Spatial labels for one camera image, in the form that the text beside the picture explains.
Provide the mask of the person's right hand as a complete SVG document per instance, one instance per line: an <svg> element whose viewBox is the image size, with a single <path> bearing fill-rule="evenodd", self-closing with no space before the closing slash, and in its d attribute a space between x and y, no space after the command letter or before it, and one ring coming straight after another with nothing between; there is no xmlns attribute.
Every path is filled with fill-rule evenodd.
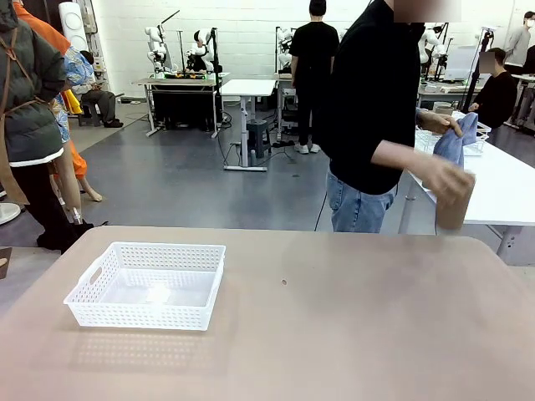
<svg viewBox="0 0 535 401"><path fill-rule="evenodd" d="M476 177L449 161L433 160L424 169L423 184L436 196L437 201L446 206L470 197Z"/></svg>

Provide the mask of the person's left hand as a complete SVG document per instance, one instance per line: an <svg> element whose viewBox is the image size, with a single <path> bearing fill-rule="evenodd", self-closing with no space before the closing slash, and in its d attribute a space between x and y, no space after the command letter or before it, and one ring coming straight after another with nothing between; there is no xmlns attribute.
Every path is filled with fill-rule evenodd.
<svg viewBox="0 0 535 401"><path fill-rule="evenodd" d="M439 135L445 134L449 129L453 129L458 137L462 137L460 125L450 115L437 114L430 111L420 110L417 112L416 121L423 130L429 130Z"/></svg>

